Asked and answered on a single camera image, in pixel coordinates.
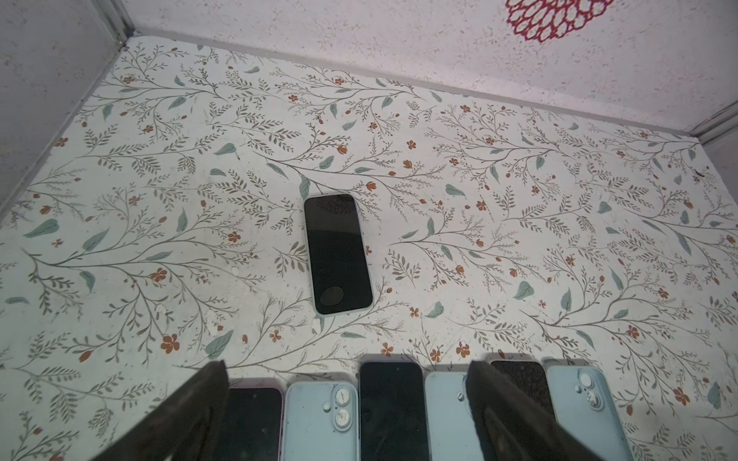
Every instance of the phone with black screen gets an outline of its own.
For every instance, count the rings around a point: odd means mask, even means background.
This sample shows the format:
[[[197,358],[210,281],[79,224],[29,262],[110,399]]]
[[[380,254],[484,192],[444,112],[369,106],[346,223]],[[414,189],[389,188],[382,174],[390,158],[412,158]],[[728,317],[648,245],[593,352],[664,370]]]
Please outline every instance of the phone with black screen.
[[[540,363],[528,360],[494,360],[492,366],[505,373],[532,401],[555,417],[546,371]]]
[[[430,461],[423,372],[410,362],[359,371],[362,461]]]
[[[231,388],[213,461],[278,461],[282,392]]]
[[[305,224],[318,313],[369,307],[372,289],[354,198],[349,194],[308,198]]]

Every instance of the white floral wallpaper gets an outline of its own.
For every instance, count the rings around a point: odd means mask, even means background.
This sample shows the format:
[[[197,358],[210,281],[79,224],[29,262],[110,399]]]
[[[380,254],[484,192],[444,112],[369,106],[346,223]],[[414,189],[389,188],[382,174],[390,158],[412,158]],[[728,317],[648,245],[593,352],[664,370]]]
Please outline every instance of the white floral wallpaper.
[[[302,201],[334,192],[375,302],[319,318]],[[383,353],[584,360],[637,460],[730,459],[735,211],[695,139],[132,38],[0,231],[3,456],[90,458],[210,359]]]

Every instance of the light blue smartphone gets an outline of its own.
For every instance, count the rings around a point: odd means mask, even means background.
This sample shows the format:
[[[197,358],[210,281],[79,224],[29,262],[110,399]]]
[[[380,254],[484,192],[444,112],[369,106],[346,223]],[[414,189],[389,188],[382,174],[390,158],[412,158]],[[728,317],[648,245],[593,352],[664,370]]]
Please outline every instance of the light blue smartphone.
[[[359,459],[359,396],[346,381],[304,382],[287,389],[282,461]]]
[[[552,365],[546,377],[561,427],[603,461],[632,461],[610,388],[600,370]]]
[[[425,401],[432,461],[484,461],[466,397],[466,373],[431,372]]]

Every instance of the red pattern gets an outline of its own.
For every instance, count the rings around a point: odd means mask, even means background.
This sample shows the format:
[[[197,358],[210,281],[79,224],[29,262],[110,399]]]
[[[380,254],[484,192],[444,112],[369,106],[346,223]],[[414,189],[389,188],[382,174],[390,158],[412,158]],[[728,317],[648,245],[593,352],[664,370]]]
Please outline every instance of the red pattern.
[[[605,12],[615,0],[507,0],[508,23],[526,40],[561,38]]]

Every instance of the smartphone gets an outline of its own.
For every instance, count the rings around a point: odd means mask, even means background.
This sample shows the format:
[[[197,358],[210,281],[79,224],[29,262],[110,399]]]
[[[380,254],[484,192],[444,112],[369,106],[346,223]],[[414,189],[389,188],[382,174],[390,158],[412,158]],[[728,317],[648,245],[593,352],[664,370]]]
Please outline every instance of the smartphone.
[[[287,389],[282,461],[358,461],[359,399],[346,381]]]
[[[433,461],[484,461],[466,396],[466,373],[431,372],[425,378],[430,457]]]
[[[430,461],[423,372],[411,362],[359,370],[362,461]]]
[[[527,360],[495,360],[492,366],[497,371],[505,373],[510,381],[548,414],[555,416],[551,394],[548,391],[546,371],[540,363]]]
[[[354,198],[349,194],[308,198],[305,224],[318,313],[369,307],[373,295]]]
[[[279,389],[229,389],[213,460],[278,461],[281,420]]]
[[[553,365],[546,375],[561,427],[604,461],[632,461],[602,372],[594,367]]]

